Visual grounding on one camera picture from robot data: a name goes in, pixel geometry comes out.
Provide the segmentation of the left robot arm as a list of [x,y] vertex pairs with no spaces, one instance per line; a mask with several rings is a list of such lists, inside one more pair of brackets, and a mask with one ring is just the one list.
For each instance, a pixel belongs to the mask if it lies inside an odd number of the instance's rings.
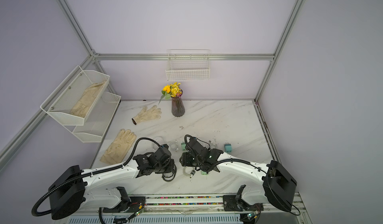
[[151,174],[171,182],[177,167],[169,147],[157,145],[155,152],[136,155],[139,138],[128,159],[101,169],[81,170],[78,165],[68,168],[32,207],[32,215],[51,215],[53,220],[71,216],[78,210],[98,208],[99,212],[138,212],[145,198],[131,198],[122,183]]

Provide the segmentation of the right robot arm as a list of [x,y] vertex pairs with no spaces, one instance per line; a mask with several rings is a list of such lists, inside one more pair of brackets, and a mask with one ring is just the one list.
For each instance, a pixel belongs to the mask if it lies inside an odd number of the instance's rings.
[[256,163],[236,158],[216,148],[207,148],[203,141],[191,135],[184,136],[186,151],[180,158],[183,167],[193,167],[206,174],[227,172],[247,179],[256,188],[241,185],[235,195],[224,195],[226,211],[257,211],[248,216],[256,219],[262,212],[262,205],[269,203],[276,209],[293,213],[297,207],[293,204],[297,181],[275,160],[270,163]]

